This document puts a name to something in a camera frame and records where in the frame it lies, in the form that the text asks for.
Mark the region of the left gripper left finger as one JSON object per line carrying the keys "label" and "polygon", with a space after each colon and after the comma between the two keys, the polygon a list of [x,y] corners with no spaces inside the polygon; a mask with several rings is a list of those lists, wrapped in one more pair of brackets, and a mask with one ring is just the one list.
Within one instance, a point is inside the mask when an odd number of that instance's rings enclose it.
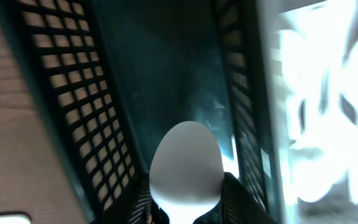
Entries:
{"label": "left gripper left finger", "polygon": [[160,223],[160,210],[152,199],[149,175],[137,177],[119,198],[91,224]]}

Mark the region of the white plastic spoon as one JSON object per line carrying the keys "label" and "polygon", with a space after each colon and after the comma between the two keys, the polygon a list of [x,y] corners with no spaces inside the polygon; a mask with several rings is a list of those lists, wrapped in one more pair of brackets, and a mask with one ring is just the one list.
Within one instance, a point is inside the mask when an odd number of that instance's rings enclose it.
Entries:
{"label": "white plastic spoon", "polygon": [[220,201],[223,161],[212,132],[184,121],[164,135],[149,172],[150,193],[169,224],[192,224]]}

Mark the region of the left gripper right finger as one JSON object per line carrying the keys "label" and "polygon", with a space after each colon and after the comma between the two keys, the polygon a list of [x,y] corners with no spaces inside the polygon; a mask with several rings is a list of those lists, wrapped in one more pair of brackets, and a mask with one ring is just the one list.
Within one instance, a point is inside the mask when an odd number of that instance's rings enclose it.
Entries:
{"label": "left gripper right finger", "polygon": [[229,172],[224,173],[219,203],[195,224],[277,224]]}

